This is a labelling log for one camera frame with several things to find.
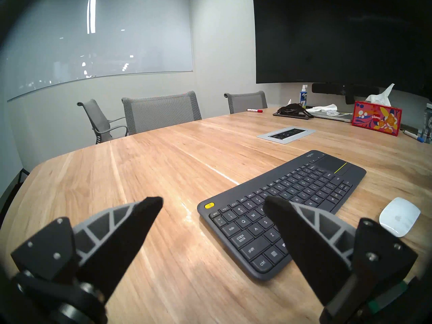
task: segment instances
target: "logitech keyboard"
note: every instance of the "logitech keyboard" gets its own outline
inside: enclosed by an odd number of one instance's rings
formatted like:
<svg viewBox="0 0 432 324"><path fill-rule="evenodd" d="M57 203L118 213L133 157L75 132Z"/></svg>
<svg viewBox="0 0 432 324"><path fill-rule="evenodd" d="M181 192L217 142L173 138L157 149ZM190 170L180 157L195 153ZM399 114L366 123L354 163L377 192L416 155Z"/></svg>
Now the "logitech keyboard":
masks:
<svg viewBox="0 0 432 324"><path fill-rule="evenodd" d="M314 150L201 202L197 209L251 276L269 280L291 256L263 210L264 199L278 196L335 214L365 174L358 166Z"/></svg>

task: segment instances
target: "computer mouse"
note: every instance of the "computer mouse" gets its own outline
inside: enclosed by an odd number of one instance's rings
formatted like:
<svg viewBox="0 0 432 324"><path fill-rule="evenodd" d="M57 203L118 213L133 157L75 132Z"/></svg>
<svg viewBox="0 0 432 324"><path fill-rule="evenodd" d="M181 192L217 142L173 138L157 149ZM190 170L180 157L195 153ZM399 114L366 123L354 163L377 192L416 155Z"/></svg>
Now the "computer mouse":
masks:
<svg viewBox="0 0 432 324"><path fill-rule="evenodd" d="M411 202L397 197L379 215L379 223L396 237L405 236L420 215L420 209Z"/></svg>

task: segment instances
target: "touchpad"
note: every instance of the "touchpad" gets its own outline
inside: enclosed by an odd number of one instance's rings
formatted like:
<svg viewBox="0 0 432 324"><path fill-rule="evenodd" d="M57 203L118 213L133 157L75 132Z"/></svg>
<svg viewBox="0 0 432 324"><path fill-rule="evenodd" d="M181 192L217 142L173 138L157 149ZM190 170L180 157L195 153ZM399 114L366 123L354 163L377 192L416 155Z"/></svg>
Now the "touchpad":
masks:
<svg viewBox="0 0 432 324"><path fill-rule="evenodd" d="M325 157L319 159L315 163L315 165L317 165L318 167L322 167L326 170L329 170L333 173L337 172L339 175L342 175L351 167L350 163L347 163L346 161L337 159L329 155L326 155Z"/></svg>

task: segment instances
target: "marker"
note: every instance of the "marker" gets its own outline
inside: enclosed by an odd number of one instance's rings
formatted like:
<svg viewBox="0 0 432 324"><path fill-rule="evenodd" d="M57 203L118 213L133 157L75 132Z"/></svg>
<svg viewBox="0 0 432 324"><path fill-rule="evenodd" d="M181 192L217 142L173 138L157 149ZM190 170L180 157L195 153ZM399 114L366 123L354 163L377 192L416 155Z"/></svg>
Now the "marker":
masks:
<svg viewBox="0 0 432 324"><path fill-rule="evenodd" d="M424 143L424 142L425 142L425 140L424 140L422 137L417 137L415 134L413 134L413 133L411 133L411 132L409 132L409 131L402 130L402 132L403 132L404 134L406 134L407 136L409 136L409 137L411 137L411 138L414 138L414 139L418 140L418 141L421 142L421 143Z"/></svg>

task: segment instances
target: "gray mesh chair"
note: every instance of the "gray mesh chair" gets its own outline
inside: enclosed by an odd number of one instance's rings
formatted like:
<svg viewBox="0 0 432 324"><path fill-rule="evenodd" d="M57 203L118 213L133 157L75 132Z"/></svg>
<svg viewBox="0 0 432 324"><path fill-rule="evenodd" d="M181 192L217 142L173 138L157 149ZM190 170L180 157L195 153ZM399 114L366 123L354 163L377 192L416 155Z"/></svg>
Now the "gray mesh chair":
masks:
<svg viewBox="0 0 432 324"><path fill-rule="evenodd" d="M124 136L127 136L127 126L117 125L116 127L111 127L110 125L110 123L124 117L120 117L114 120L108 120L94 99L89 100L87 103L78 102L76 105L79 107L83 107L86 111L90 123L92 124L93 131L96 135L96 144L112 140L113 138L110 134L110 131L118 129L119 127L126 128L126 134Z"/></svg>
<svg viewBox="0 0 432 324"><path fill-rule="evenodd" d="M129 134L201 119L194 91L146 99L121 99Z"/></svg>
<svg viewBox="0 0 432 324"><path fill-rule="evenodd" d="M267 108L266 95L262 90L251 94L223 94L228 99L229 113L247 111L248 109Z"/></svg>

